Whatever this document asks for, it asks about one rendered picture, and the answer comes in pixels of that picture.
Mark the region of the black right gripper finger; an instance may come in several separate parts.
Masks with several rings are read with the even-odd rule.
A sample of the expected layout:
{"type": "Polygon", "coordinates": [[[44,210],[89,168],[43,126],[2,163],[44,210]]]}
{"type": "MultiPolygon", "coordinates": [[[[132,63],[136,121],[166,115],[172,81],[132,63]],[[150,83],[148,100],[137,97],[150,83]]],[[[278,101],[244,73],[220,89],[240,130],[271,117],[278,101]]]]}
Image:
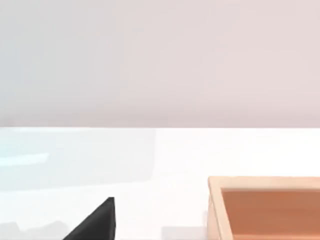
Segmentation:
{"type": "Polygon", "coordinates": [[[62,240],[115,240],[115,198],[108,197],[62,240]]]}

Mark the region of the shallow salmon-coloured box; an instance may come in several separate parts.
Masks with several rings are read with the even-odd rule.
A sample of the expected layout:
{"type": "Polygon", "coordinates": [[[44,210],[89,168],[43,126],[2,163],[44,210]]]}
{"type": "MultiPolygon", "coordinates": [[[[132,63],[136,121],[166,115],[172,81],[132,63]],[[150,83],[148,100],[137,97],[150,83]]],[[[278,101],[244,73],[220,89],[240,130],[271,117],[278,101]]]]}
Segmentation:
{"type": "Polygon", "coordinates": [[[320,240],[320,177],[210,176],[207,240],[320,240]]]}

